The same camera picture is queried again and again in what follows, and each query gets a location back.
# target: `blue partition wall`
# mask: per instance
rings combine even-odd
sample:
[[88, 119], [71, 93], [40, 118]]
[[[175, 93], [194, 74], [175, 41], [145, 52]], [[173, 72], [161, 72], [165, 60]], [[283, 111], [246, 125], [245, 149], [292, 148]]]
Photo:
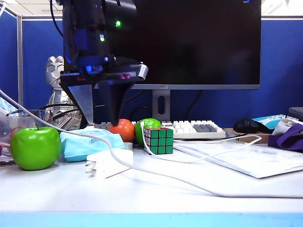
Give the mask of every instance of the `blue partition wall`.
[[18, 101], [17, 19], [5, 11], [0, 18], [0, 88]]
[[52, 89], [45, 82], [50, 56], [63, 55], [63, 41], [52, 21], [23, 21], [24, 106], [38, 109], [47, 104]]
[[[261, 88], [259, 90], [205, 90], [188, 117], [209, 119], [232, 127], [243, 117], [285, 114], [291, 106], [303, 106], [303, 20], [263, 20], [261, 44]], [[45, 105], [51, 89], [44, 69], [49, 56], [63, 53], [62, 38], [52, 21], [23, 22], [24, 103], [35, 109]], [[136, 94], [131, 90], [127, 95]], [[198, 91], [171, 91], [171, 120], [183, 120]], [[121, 117], [128, 118], [138, 106], [152, 106], [151, 91], [125, 104]], [[105, 110], [98, 118], [108, 121]], [[139, 109], [131, 120], [150, 117]]]

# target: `purple bag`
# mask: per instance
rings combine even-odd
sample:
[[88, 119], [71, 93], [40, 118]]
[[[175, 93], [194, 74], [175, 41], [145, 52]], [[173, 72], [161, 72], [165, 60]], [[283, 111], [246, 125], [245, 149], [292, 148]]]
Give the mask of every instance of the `purple bag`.
[[270, 135], [268, 146], [303, 152], [303, 135], [295, 135], [303, 130], [303, 125], [295, 124], [289, 128], [283, 135]]

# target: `computer monitor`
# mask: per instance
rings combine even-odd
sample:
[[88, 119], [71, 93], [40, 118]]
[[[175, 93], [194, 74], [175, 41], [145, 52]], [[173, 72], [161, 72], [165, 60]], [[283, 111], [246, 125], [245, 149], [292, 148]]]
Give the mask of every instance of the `computer monitor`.
[[[137, 24], [108, 33], [111, 51], [149, 72], [132, 89], [152, 89], [153, 116], [169, 120], [171, 89], [258, 89], [260, 0], [133, 0]], [[158, 114], [158, 97], [165, 113]]]

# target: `green apple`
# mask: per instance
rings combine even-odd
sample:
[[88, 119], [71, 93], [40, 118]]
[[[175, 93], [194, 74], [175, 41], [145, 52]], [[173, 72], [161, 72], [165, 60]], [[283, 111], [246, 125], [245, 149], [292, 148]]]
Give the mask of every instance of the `green apple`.
[[142, 129], [140, 123], [144, 121], [144, 128], [161, 128], [161, 122], [154, 118], [145, 118], [143, 120], [140, 120], [136, 126], [135, 126], [135, 133], [136, 133], [136, 140], [138, 144], [141, 146], [144, 146], [143, 137], [142, 137]]
[[21, 129], [11, 139], [10, 152], [16, 164], [23, 169], [48, 168], [59, 158], [60, 135], [51, 127]]

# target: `blue face mask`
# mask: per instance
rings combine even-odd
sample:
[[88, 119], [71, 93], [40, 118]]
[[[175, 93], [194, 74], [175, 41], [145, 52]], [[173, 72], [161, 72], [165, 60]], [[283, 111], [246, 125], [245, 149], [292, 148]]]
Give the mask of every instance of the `blue face mask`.
[[[124, 143], [119, 134], [112, 134], [104, 129], [86, 128], [73, 130], [72, 132], [98, 136], [110, 142], [113, 148], [124, 148]], [[61, 132], [60, 138], [62, 143], [62, 153], [67, 162], [83, 161], [86, 160], [87, 155], [109, 150], [109, 147], [105, 142], [88, 137]]]

